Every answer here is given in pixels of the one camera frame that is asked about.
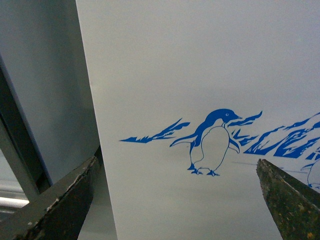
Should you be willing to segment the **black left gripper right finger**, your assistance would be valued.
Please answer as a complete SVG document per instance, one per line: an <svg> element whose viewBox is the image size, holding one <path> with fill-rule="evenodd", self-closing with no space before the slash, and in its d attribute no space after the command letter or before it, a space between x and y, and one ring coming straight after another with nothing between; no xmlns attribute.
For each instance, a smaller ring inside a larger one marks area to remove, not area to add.
<svg viewBox="0 0 320 240"><path fill-rule="evenodd" d="M266 159L256 173L264 201L284 240L320 238L320 194Z"/></svg>

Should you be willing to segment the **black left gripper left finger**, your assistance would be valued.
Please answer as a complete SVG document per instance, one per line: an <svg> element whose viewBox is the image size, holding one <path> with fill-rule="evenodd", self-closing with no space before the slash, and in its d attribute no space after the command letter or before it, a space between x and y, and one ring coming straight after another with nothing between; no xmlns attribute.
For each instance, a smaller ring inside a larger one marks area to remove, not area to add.
<svg viewBox="0 0 320 240"><path fill-rule="evenodd" d="M0 224L2 240L76 240L100 170L93 156Z"/></svg>

